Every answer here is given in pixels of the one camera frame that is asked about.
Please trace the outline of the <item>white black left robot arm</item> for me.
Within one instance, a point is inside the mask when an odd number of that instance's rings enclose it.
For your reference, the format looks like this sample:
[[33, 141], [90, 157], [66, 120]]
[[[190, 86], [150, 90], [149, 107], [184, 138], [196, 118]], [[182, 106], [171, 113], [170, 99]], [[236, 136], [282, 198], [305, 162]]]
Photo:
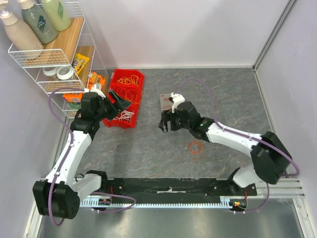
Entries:
[[80, 202], [90, 194], [103, 195], [107, 193], [109, 184], [106, 172], [88, 171], [78, 182], [74, 181], [75, 173], [82, 157], [90, 146], [100, 122], [112, 120], [131, 106], [114, 91], [105, 95], [98, 89], [86, 89], [81, 98], [81, 108], [76, 112], [74, 121], [65, 127], [68, 138], [65, 147], [51, 172], [44, 180], [33, 185], [35, 202], [42, 216], [48, 216], [53, 225], [60, 218], [73, 219]]

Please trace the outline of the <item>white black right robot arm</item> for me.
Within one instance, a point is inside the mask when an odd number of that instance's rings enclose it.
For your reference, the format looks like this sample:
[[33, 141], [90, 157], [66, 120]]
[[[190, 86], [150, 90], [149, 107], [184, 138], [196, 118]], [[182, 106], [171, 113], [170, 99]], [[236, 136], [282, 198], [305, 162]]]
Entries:
[[200, 116], [189, 101], [163, 111], [158, 127], [163, 132], [186, 129], [196, 139], [221, 144], [249, 156], [252, 164], [236, 169], [227, 182], [232, 195], [240, 194], [245, 187], [259, 181], [277, 184], [290, 164], [291, 157], [285, 158], [290, 154], [275, 133], [252, 134], [225, 127]]

